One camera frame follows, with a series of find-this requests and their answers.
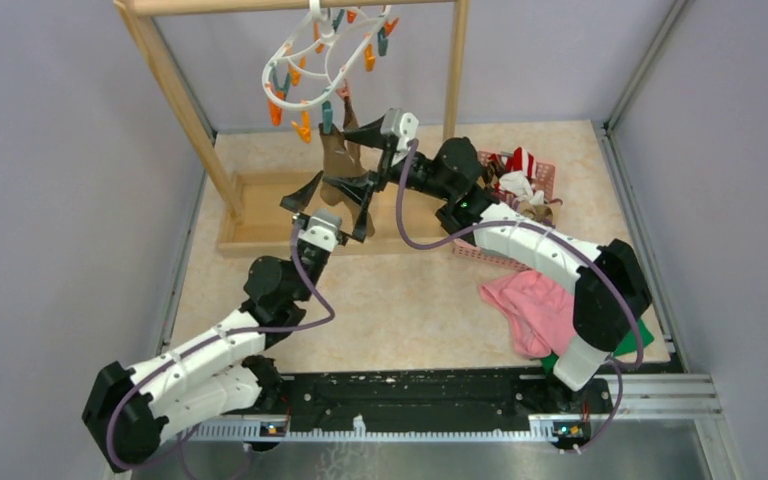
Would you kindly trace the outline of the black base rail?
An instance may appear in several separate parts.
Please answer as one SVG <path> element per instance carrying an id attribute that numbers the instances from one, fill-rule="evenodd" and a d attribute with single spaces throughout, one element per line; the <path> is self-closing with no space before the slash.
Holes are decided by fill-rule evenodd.
<path id="1" fill-rule="evenodd" d="M 570 448 L 612 409 L 603 379 L 572 391 L 540 367 L 497 367 L 286 374 L 256 406 L 226 415 L 260 422 L 263 447 L 268 437 L 358 430 L 399 439 L 525 433 L 548 414 L 550 443 Z"/>

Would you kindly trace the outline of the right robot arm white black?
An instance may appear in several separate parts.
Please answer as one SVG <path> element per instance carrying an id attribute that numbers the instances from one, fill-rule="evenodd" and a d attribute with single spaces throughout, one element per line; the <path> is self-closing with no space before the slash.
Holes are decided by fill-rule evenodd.
<path id="1" fill-rule="evenodd" d="M 652 305 L 653 295 L 633 247 L 620 239 L 607 245 L 577 240 L 516 212 L 480 184 L 484 166 L 469 138 L 449 138 L 428 158 L 418 149 L 417 126 L 413 115 L 393 109 L 374 122 L 343 131 L 345 141 L 381 152 L 372 171 L 325 178 L 358 205 L 355 236 L 366 235 L 373 195 L 394 183 L 398 223 L 403 221 L 405 191 L 442 201 L 435 216 L 447 235 L 434 242 L 435 247 L 462 238 L 564 288 L 573 297 L 574 334 L 553 366 L 556 378 L 546 385 L 546 397 L 554 409 L 574 411 L 586 400 L 586 384 L 621 341 L 628 334 L 642 339 L 637 321 Z"/>

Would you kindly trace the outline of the pink plastic basket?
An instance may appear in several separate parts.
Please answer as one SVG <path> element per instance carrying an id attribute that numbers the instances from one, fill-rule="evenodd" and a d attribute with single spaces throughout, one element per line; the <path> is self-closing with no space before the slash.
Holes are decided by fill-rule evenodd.
<path id="1" fill-rule="evenodd" d="M 499 193 L 498 180 L 506 174 L 504 172 L 505 155 L 512 152 L 493 152 L 493 151 L 479 151 L 478 159 L 483 165 L 485 173 L 482 177 L 482 182 L 485 187 L 488 187 L 490 192 L 496 197 L 502 200 L 504 203 L 511 206 L 518 213 L 525 214 L 532 220 L 542 222 L 549 226 L 556 224 L 555 220 L 559 217 L 559 212 L 563 201 L 557 199 L 554 196 L 554 182 L 556 175 L 556 167 L 549 162 L 541 162 L 536 160 L 536 171 L 534 178 L 531 181 L 532 185 L 545 192 L 546 201 L 542 205 L 531 205 L 528 203 L 508 203 Z"/>

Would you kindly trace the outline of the red white striped sock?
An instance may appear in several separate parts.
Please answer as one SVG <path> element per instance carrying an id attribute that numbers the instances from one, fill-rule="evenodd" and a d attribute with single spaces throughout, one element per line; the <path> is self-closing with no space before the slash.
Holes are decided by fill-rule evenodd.
<path id="1" fill-rule="evenodd" d="M 534 178 L 535 171 L 535 157 L 523 147 L 518 147 L 512 153 L 507 153 L 505 155 L 505 173 L 519 172 L 524 174 L 527 179 L 532 180 Z"/>

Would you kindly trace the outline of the green cloth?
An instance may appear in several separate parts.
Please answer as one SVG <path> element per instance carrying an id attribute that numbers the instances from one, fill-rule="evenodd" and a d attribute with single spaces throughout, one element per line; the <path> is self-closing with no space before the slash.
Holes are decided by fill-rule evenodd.
<path id="1" fill-rule="evenodd" d="M 647 347 L 654 341 L 654 336 L 646 327 L 642 319 L 638 320 L 638 328 L 643 347 Z M 614 356 L 619 357 L 626 354 L 635 354 L 637 352 L 637 341 L 632 332 L 629 332 L 614 351 Z M 552 352 L 548 356 L 540 358 L 539 362 L 546 373 L 550 373 L 554 368 L 558 356 Z"/>

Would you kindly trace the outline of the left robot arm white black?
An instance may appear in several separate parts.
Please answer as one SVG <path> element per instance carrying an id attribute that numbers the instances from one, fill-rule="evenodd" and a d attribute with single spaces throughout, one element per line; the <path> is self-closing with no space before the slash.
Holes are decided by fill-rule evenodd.
<path id="1" fill-rule="evenodd" d="M 318 172 L 282 198 L 281 207 L 294 215 L 290 257 L 255 259 L 239 307 L 179 347 L 131 366 L 114 361 L 100 369 L 82 421 L 113 472 L 157 461 L 162 443 L 204 420 L 277 407 L 282 378 L 264 352 L 336 317 L 316 284 L 350 236 L 329 210 L 303 211 L 325 178 Z"/>

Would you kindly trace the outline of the wooden clothes rack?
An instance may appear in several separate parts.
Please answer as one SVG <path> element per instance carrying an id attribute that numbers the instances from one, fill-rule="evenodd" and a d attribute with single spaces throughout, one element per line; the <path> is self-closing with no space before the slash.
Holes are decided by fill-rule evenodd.
<path id="1" fill-rule="evenodd" d="M 266 170 L 230 174 L 221 164 L 215 148 L 215 133 L 206 126 L 204 114 L 197 108 L 195 94 L 166 41 L 154 22 L 155 16 L 198 15 L 240 12 L 272 12 L 302 10 L 311 1 L 113 1 L 137 48 L 145 58 L 158 86 L 166 97 L 178 122 L 195 148 L 206 173 L 225 204 L 219 225 L 217 250 L 229 258 L 282 255 L 289 253 L 289 223 L 279 213 L 279 187 L 299 187 L 310 174 L 305 171 Z M 381 5 L 414 5 L 453 3 L 453 24 L 446 86 L 443 138 L 453 136 L 457 122 L 463 55 L 466 41 L 470 1 L 314 1 L 322 7 L 372 7 Z M 376 235 L 364 244 L 350 242 L 347 255 L 395 254 L 410 249 L 400 239 L 393 224 L 377 227 Z"/>

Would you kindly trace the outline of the pink cloth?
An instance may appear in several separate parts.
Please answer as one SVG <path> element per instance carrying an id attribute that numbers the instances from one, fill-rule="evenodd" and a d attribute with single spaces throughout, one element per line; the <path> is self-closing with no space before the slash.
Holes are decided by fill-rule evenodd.
<path id="1" fill-rule="evenodd" d="M 506 318 L 512 347 L 523 357 L 561 355 L 575 336 L 573 295 L 535 270 L 486 282 L 479 295 Z"/>

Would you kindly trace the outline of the brown sock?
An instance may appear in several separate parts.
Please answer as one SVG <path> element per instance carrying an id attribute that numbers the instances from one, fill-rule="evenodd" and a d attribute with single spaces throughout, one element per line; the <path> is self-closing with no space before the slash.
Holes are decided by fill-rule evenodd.
<path id="1" fill-rule="evenodd" d="M 360 146 L 346 142 L 343 132 L 332 125 L 328 132 L 322 124 L 318 125 L 319 138 L 323 149 L 323 172 L 328 177 L 359 177 L 367 172 L 360 161 Z M 352 220 L 357 221 L 360 207 L 348 199 L 337 188 L 323 182 L 320 187 L 320 198 L 330 207 L 344 204 L 351 213 Z"/>
<path id="2" fill-rule="evenodd" d="M 352 105 L 349 82 L 344 80 L 342 86 L 338 88 L 336 92 L 342 99 L 344 106 L 343 131 L 356 130 L 359 127 L 359 123 Z M 344 176 L 361 175 L 364 172 L 361 162 L 361 147 L 348 140 L 344 141 L 344 146 L 346 149 L 346 161 L 348 166 L 348 172 L 344 173 Z"/>

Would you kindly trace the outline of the white round clip hanger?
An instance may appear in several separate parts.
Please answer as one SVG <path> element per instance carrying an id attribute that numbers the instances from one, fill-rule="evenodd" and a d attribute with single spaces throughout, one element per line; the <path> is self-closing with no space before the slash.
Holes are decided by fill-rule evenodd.
<path id="1" fill-rule="evenodd" d="M 310 143 L 319 120 L 333 130 L 332 98 L 344 87 L 349 72 L 375 68 L 399 18 L 391 5 L 326 8 L 309 1 L 308 12 L 266 61 L 260 86 L 270 121 L 285 120 L 298 138 Z"/>

